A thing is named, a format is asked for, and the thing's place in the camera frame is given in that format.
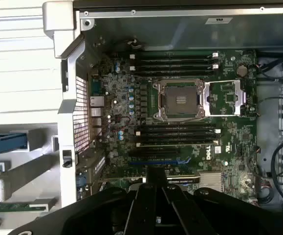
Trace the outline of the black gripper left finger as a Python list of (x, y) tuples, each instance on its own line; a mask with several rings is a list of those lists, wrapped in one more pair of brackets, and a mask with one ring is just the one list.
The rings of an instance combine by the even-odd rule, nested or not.
[(126, 192), (110, 187), (14, 229), (13, 235), (153, 235), (157, 169), (148, 167), (146, 182)]

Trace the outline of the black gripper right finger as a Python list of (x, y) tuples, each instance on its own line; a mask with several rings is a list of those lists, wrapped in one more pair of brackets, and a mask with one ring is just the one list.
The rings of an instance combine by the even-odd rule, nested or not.
[(156, 169), (158, 235), (283, 235), (283, 215), (211, 188), (193, 194)]

